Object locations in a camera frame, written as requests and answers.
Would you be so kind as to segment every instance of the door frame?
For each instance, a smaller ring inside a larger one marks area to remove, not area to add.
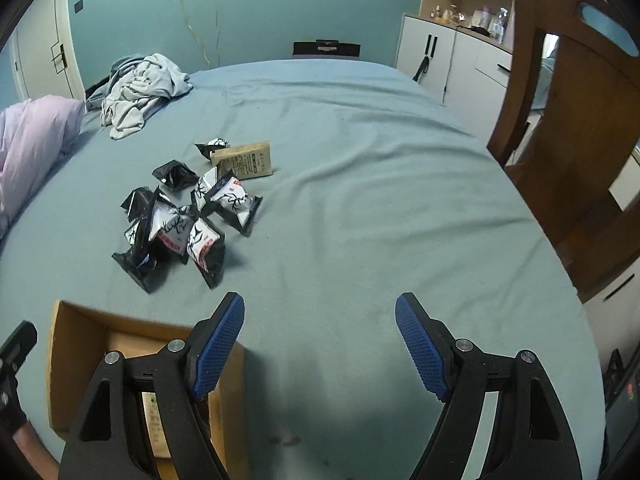
[[[68,1],[69,0],[56,0],[56,25],[60,43],[63,43],[65,45],[65,57],[67,65],[65,70],[69,88],[75,99],[84,101],[84,84],[82,83],[82,76],[80,75],[78,62],[76,61],[74,42],[71,37],[71,22],[69,21]],[[22,74],[22,63],[20,62],[20,51],[18,49],[18,42],[15,38],[15,31],[11,35],[9,53],[11,63],[14,66],[14,70],[12,70],[12,72],[14,74],[15,89],[18,93],[18,97],[24,101],[30,96],[24,83],[24,75]]]

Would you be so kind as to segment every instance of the cardboard box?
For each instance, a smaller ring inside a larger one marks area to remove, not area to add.
[[[271,146],[265,142],[243,144],[211,152],[211,163],[218,167],[218,176],[234,170],[239,180],[272,175]]]
[[[47,353],[49,424],[68,437],[76,410],[95,369],[104,356],[119,350],[125,357],[158,352],[173,339],[184,339],[184,326],[132,319],[98,312],[58,300],[53,309]],[[244,348],[236,343],[209,394],[211,440],[232,480],[248,480],[244,441]],[[162,480],[177,479],[171,460],[156,458]]]

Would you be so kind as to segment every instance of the clear plastic bottle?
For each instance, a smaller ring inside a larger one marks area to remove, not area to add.
[[[501,8],[494,26],[489,31],[489,36],[494,38],[498,43],[502,43],[502,39],[504,38],[504,27],[507,23],[507,13],[507,9]]]

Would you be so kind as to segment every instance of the yellow cable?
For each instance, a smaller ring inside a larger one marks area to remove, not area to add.
[[[196,40],[196,43],[202,49],[202,55],[204,57],[204,60],[207,62],[207,69],[211,70],[211,62],[209,61],[209,58],[207,57],[207,51],[205,49],[204,43],[202,43],[200,41],[200,37],[199,37],[197,31],[194,30],[193,27],[191,27],[191,23],[189,22],[189,17],[187,16],[187,13],[184,11],[184,6],[182,5],[182,0],[178,0],[178,5],[180,6],[180,12],[182,13],[182,16],[184,18],[184,23],[187,24],[187,27],[189,27],[189,30],[193,34],[193,38]]]

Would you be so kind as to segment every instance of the drawer handle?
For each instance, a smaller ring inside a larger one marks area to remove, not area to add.
[[[611,297],[612,297],[614,294],[619,293],[619,292],[620,292],[620,290],[622,290],[622,288],[623,288],[623,287],[627,286],[627,285],[629,284],[629,282],[630,282],[632,279],[634,279],[634,278],[635,278],[635,276],[636,276],[636,274],[635,274],[635,273],[633,273],[633,274],[632,274],[631,276],[629,276],[629,277],[628,277],[624,282],[620,283],[620,285],[619,285],[619,286],[617,286],[614,290],[612,290],[609,294],[607,294],[607,295],[604,297],[604,299],[602,300],[602,302],[604,303],[605,301],[610,300],[610,299],[611,299]]]

